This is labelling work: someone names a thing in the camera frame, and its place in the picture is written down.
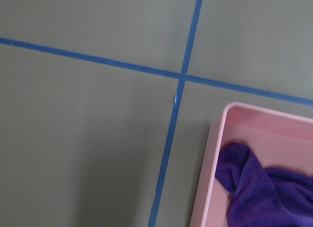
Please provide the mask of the purple cloth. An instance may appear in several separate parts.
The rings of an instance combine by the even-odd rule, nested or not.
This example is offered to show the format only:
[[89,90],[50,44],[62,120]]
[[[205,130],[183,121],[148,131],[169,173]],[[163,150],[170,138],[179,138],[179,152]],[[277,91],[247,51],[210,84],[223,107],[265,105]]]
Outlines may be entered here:
[[230,227],[311,227],[313,180],[283,168],[263,168],[245,144],[219,153],[215,177],[230,194]]

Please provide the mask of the pink plastic bin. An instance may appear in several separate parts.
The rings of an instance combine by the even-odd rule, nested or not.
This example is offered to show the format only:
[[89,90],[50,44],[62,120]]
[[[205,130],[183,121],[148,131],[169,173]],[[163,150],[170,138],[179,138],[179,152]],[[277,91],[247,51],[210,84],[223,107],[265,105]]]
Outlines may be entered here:
[[215,179],[219,151],[237,142],[250,147],[263,167],[313,175],[313,120],[243,103],[228,104],[209,127],[192,227],[225,227],[230,197]]

